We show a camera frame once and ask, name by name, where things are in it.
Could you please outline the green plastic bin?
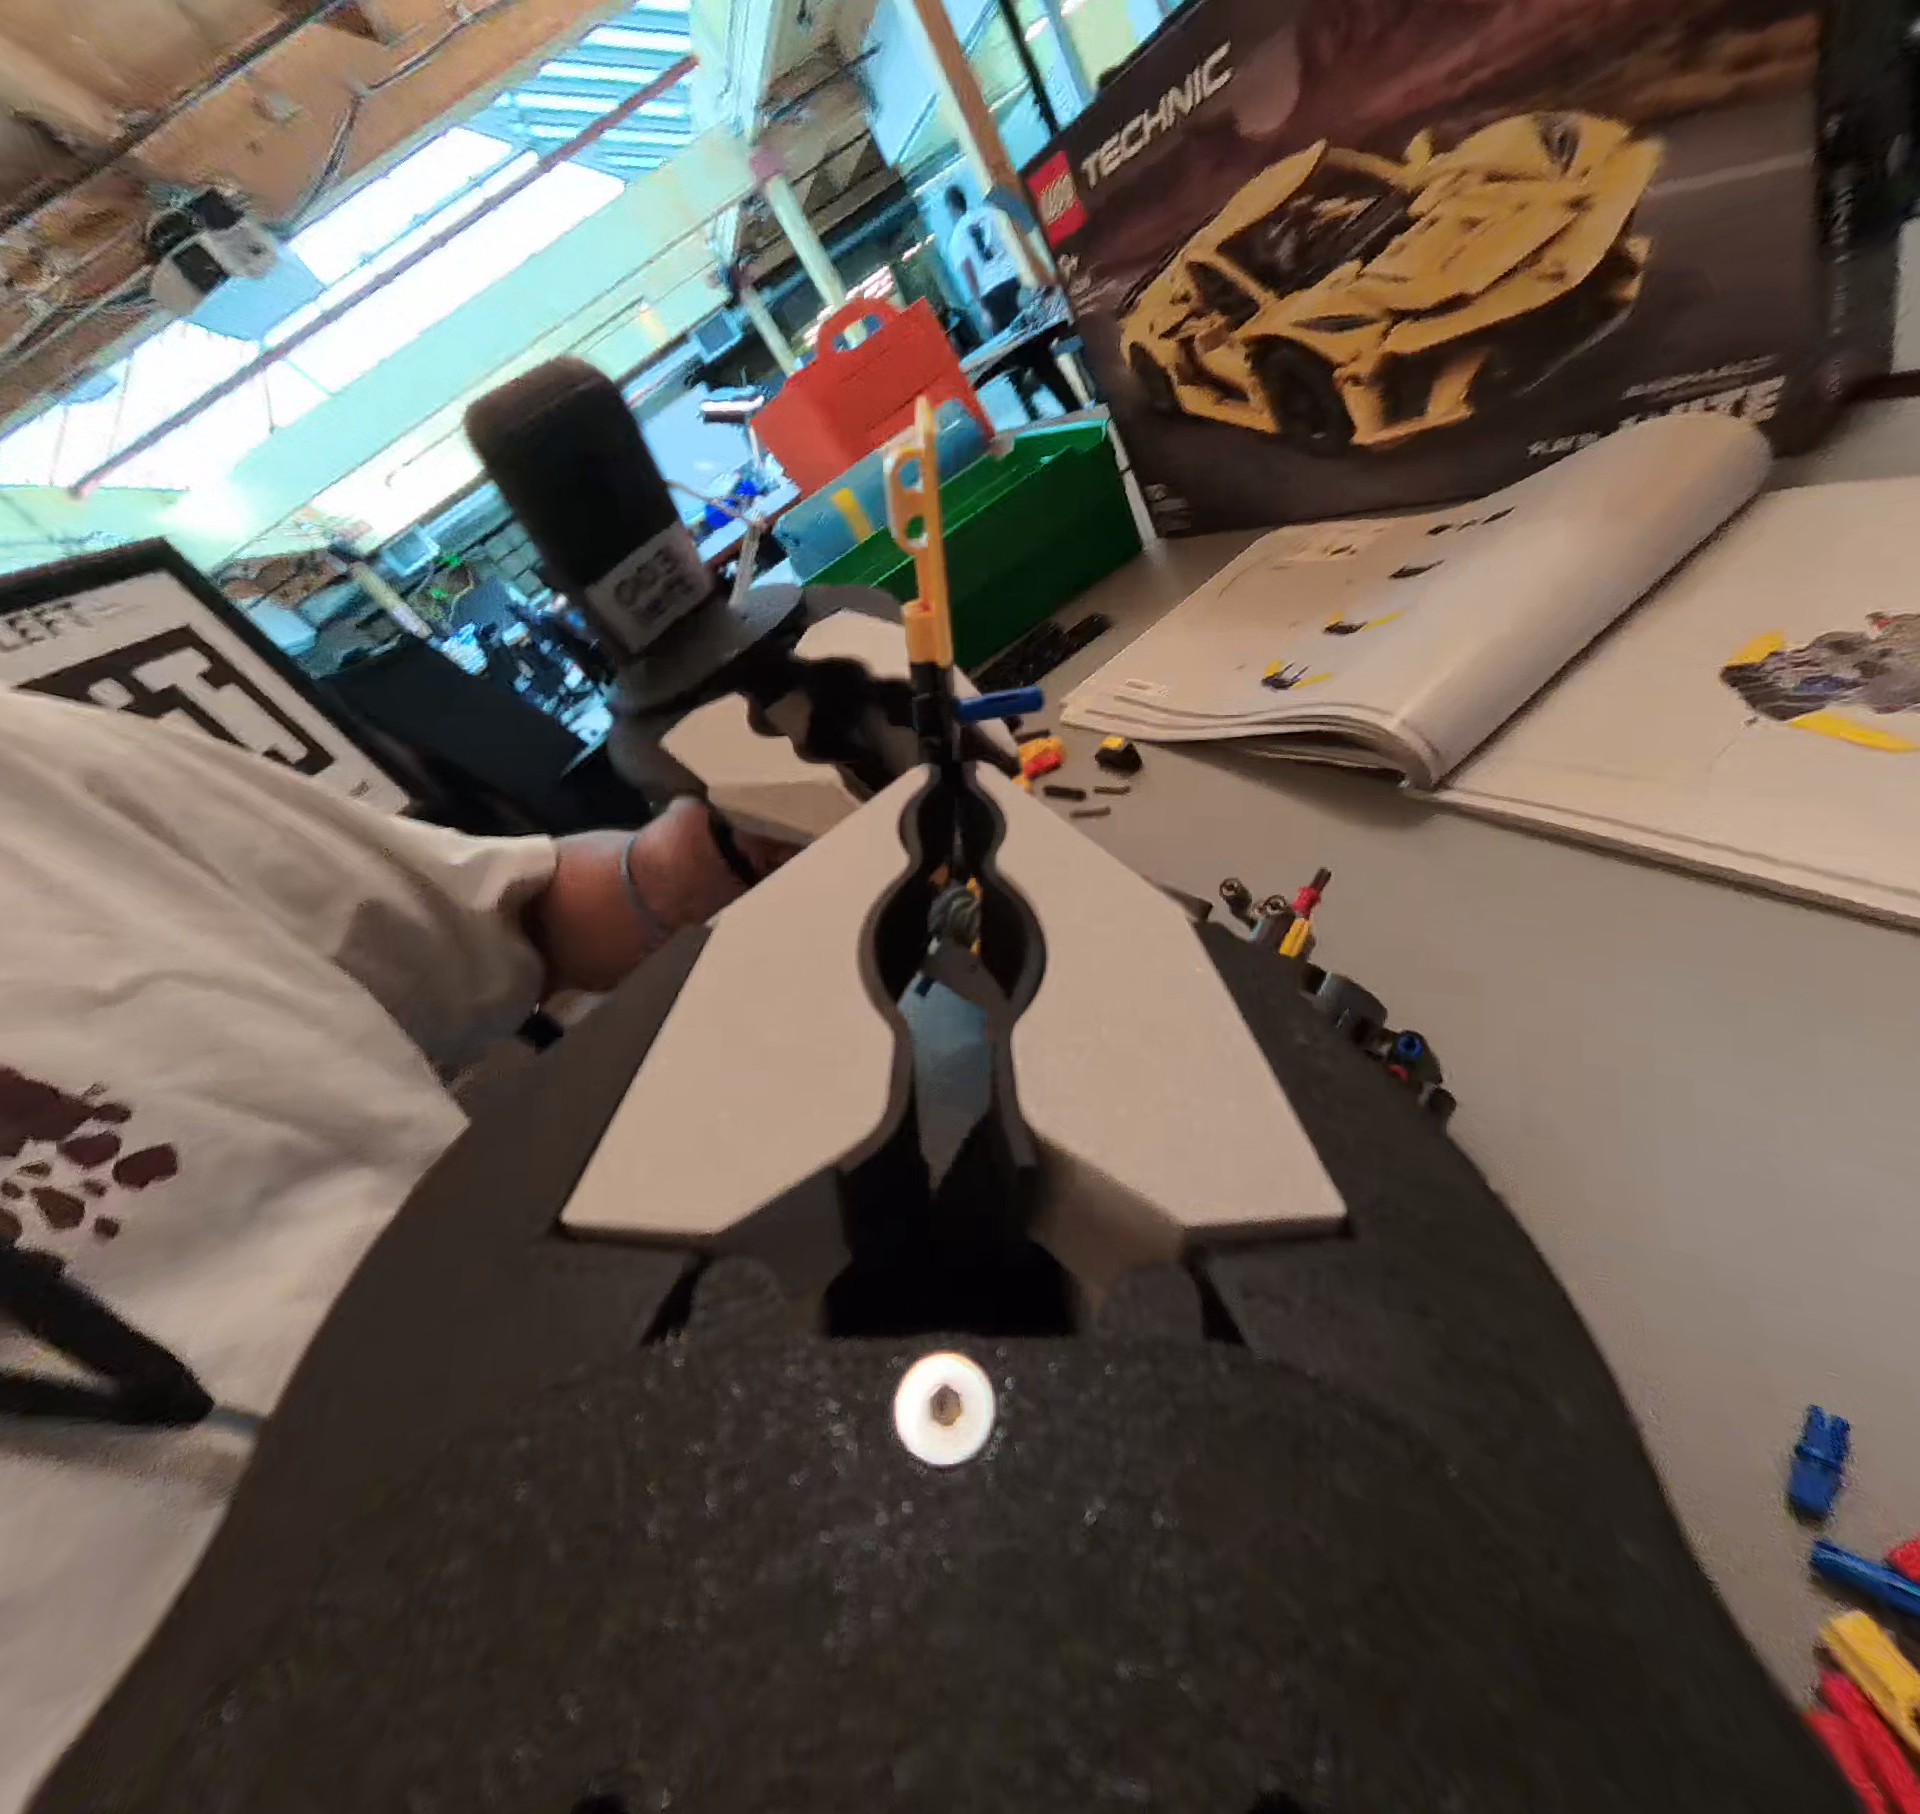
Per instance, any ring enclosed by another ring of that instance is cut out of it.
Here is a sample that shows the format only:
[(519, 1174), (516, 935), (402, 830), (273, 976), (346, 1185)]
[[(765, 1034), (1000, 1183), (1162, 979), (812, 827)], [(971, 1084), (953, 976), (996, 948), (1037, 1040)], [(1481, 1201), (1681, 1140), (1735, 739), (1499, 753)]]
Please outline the green plastic bin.
[[(1118, 445), (1102, 414), (1055, 415), (1018, 435), (986, 439), (962, 407), (942, 406), (936, 440), (941, 496), (968, 470), (1013, 472), (1020, 480), (1007, 510), (988, 522), (982, 572), (962, 587), (960, 597), (950, 588), (956, 665), (971, 671), (1113, 574), (1139, 554), (1140, 531), (1125, 489)], [(773, 522), (781, 551), (775, 529), (787, 511), (812, 496), (829, 496), (854, 519), (859, 510), (850, 495), (879, 505), (888, 525), (879, 455), (865, 457), (822, 491), (787, 505)]]

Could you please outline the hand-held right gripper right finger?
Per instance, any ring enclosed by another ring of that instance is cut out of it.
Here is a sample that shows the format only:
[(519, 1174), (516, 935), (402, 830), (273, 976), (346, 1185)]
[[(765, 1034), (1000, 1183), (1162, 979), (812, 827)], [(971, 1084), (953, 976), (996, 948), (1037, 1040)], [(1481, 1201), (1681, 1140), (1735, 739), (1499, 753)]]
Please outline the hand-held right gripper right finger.
[(976, 779), (970, 988), (1042, 1246), (1335, 1232), (1345, 1201), (1187, 910), (1010, 779)]

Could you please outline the orange plastic case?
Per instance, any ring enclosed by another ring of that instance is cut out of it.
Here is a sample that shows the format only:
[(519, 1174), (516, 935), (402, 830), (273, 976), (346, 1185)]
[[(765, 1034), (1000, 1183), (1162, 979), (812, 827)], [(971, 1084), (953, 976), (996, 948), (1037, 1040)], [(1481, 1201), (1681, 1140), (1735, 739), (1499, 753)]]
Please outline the orange plastic case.
[(809, 496), (913, 424), (918, 400), (966, 409), (996, 435), (936, 309), (854, 294), (819, 319), (815, 352), (755, 415), (785, 478)]

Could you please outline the white instruction booklet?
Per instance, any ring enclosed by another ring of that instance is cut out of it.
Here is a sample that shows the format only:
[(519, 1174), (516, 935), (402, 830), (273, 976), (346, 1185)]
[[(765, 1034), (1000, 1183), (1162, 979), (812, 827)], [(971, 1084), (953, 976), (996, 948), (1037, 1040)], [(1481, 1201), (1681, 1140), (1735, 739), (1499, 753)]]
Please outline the white instruction booklet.
[(1670, 415), (1470, 503), (1271, 531), (1061, 720), (1916, 929), (1916, 477), (1769, 467)]

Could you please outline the white ceiling mounted device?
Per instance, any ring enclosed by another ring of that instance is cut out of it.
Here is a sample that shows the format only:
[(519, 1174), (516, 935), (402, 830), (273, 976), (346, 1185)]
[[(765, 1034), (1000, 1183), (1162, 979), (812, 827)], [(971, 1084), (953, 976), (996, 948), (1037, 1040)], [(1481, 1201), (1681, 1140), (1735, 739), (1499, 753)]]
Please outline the white ceiling mounted device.
[(222, 188), (198, 188), (148, 217), (142, 233), (148, 297), (167, 314), (189, 315), (234, 281), (276, 272), (276, 237)]

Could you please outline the blue wrapped roll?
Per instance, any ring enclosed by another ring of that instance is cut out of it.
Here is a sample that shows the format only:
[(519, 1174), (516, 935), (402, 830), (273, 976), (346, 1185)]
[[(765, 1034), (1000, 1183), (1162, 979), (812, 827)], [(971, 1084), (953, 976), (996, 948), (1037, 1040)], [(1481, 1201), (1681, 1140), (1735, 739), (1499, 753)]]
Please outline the blue wrapped roll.
[[(970, 584), (985, 566), (988, 522), (1007, 510), (1020, 480), (1013, 472), (960, 474), (942, 489), (942, 541), (953, 596)], [(809, 584), (876, 587), (896, 602), (913, 594), (915, 566), (895, 542), (879, 505), (865, 505), (850, 519), (838, 500), (812, 496), (787, 511), (775, 529), (792, 560), (795, 572)]]

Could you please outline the grey black lego chassis assembly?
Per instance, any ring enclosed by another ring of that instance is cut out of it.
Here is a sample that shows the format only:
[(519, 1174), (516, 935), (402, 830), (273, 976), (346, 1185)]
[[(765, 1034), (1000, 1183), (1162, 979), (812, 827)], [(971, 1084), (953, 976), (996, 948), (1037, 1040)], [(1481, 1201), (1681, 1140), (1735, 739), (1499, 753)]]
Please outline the grey black lego chassis assembly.
[(1415, 1108), (1448, 1130), (1457, 1099), (1432, 1040), (1416, 1028), (1396, 1024), (1380, 996), (1314, 957), (1316, 918), (1330, 881), (1334, 868), (1316, 866), (1293, 889), (1256, 894), (1244, 880), (1227, 875), (1216, 886), (1216, 904), (1242, 938), (1291, 967), (1295, 988), (1334, 1034), (1343, 1037), (1405, 1088)]

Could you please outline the lego set box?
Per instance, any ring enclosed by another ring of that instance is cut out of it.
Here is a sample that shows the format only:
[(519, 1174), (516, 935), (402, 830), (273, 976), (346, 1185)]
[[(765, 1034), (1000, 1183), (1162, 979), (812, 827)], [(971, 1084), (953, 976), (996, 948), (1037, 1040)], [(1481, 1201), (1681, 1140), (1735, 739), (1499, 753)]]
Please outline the lego set box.
[(1190, 0), (1023, 170), (1164, 536), (1892, 373), (1916, 0)]

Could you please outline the white printed t-shirt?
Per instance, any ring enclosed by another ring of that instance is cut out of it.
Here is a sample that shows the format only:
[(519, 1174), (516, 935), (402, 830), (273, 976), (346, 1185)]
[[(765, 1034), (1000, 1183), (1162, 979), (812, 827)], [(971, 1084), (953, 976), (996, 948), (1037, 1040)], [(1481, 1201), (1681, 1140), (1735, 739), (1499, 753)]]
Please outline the white printed t-shirt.
[(4, 1809), (202, 1559), (332, 1301), (464, 1129), (444, 1071), (545, 969), (543, 838), (469, 838), (248, 750), (3, 702), (4, 1246), (240, 1432), (4, 1416)]

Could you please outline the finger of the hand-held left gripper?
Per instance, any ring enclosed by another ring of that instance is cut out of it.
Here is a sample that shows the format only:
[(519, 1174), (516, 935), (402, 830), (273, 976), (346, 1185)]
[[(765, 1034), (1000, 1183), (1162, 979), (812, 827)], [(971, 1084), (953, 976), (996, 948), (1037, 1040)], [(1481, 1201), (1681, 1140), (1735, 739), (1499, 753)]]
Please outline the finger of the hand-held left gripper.
[(873, 795), (847, 770), (806, 761), (763, 732), (745, 697), (714, 697), (677, 720), (660, 750), (738, 831), (772, 842), (815, 842)]
[(898, 623), (841, 607), (795, 648), (806, 709), (803, 756), (850, 779), (895, 779), (919, 763), (912, 659)]

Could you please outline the yellow and black lego arc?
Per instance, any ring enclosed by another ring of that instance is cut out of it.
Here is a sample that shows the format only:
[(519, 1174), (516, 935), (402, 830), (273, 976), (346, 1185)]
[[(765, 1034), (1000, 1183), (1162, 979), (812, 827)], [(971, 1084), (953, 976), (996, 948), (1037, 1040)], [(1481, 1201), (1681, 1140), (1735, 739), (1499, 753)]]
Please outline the yellow and black lego arc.
[(1003, 929), (986, 853), (976, 849), (973, 792), (966, 750), (968, 729), (988, 720), (1032, 717), (1042, 706), (1037, 686), (964, 697), (954, 689), (950, 580), (944, 554), (936, 409), (928, 394), (913, 402), (912, 424), (882, 452), (888, 526), (900, 554), (913, 560), (913, 597), (902, 606), (913, 732), (926, 784), (908, 812), (928, 891), (926, 976), (960, 984), (970, 960), (980, 979), (994, 979), (991, 941)]

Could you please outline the blue wristband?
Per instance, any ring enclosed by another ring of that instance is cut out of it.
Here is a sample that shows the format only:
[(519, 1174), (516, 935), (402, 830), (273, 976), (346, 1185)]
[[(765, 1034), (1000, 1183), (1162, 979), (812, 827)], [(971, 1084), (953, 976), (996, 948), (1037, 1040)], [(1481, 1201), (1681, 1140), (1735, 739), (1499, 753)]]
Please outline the blue wristband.
[(616, 854), (616, 878), (623, 899), (634, 915), (635, 952), (658, 952), (681, 925), (680, 866), (673, 861), (674, 844), (663, 836), (666, 818), (631, 831)]

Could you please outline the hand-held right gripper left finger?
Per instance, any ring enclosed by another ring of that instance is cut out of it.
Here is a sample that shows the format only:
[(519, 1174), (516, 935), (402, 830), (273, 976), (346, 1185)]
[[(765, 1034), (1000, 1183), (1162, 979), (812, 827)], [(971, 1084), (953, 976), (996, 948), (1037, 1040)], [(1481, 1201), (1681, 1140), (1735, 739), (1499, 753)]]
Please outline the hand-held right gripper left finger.
[(560, 1224), (640, 1246), (842, 1246), (838, 1179), (912, 1088), (882, 906), (918, 872), (895, 781), (719, 915)]

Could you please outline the black lego beams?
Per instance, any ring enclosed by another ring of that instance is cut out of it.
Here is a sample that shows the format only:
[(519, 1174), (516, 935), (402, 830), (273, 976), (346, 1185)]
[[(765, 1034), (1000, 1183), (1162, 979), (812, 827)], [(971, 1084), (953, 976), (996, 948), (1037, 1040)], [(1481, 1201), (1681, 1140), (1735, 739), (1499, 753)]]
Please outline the black lego beams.
[(1091, 611), (1069, 625), (1045, 620), (971, 669), (970, 676), (982, 693), (1037, 688), (1075, 656), (1091, 650), (1112, 627), (1112, 618), (1102, 611)]

